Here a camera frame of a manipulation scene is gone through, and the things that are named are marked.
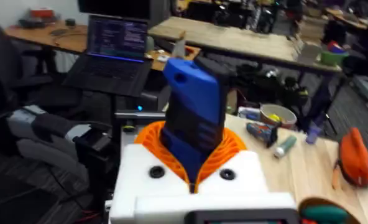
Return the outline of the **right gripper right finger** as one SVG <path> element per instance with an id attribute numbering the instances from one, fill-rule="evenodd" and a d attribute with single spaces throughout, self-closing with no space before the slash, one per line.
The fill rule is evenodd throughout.
<path id="1" fill-rule="evenodd" d="M 223 140 L 208 156 L 196 178 L 197 194 L 266 192 L 268 186 L 259 155 L 247 149 L 232 130 L 224 128 Z"/>

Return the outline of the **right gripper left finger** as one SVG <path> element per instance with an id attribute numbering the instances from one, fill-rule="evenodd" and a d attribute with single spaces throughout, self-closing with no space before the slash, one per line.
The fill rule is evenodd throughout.
<path id="1" fill-rule="evenodd" d="M 109 223 L 183 223 L 185 211 L 178 196 L 190 193 L 181 163 L 160 142 L 163 121 L 145 126 L 132 144 L 121 150 L 121 160 Z"/>

